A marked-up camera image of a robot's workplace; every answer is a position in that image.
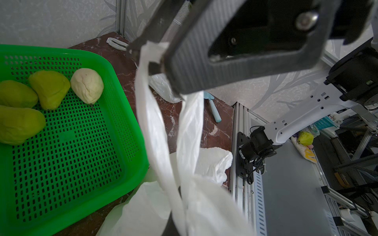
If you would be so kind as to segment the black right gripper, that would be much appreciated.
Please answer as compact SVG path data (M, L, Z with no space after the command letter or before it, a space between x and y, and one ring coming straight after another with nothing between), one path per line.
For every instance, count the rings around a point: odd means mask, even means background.
M355 42L368 27L373 15L373 0L341 1L330 38L342 39L344 44Z

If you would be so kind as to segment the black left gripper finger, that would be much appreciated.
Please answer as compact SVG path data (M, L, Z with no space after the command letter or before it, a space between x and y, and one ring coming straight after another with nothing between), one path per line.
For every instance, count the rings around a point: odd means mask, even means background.
M180 236L180 233L178 232L173 221L172 213L169 215L169 219L161 236Z

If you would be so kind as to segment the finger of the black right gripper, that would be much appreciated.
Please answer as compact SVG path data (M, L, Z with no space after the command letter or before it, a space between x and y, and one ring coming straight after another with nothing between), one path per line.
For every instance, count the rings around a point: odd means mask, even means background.
M189 1L160 1L142 34L127 47L128 56L139 62L141 47L148 41L160 43L173 27L180 26L189 13Z
M163 56L175 92L318 63L340 1L196 1Z

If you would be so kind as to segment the patterned white plastic bag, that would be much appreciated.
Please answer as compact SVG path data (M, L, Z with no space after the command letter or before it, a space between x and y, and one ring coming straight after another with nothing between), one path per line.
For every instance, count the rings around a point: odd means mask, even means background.
M169 215L181 236L251 236L253 229L222 184L232 153L200 146L203 92L182 97L177 148L170 153L162 112L149 87L148 67L159 62L167 43L141 48L135 80L136 111L150 169L144 182L114 207L100 236L161 236Z

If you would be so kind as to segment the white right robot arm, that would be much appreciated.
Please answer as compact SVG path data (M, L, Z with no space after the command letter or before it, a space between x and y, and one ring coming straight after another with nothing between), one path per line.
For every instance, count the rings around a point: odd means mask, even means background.
M377 1L193 1L150 75L164 73L176 95L314 66L329 39L356 41L375 16ZM292 112L237 135L237 175L247 183L263 173L294 133L343 108L378 95L377 77L354 77L336 66Z

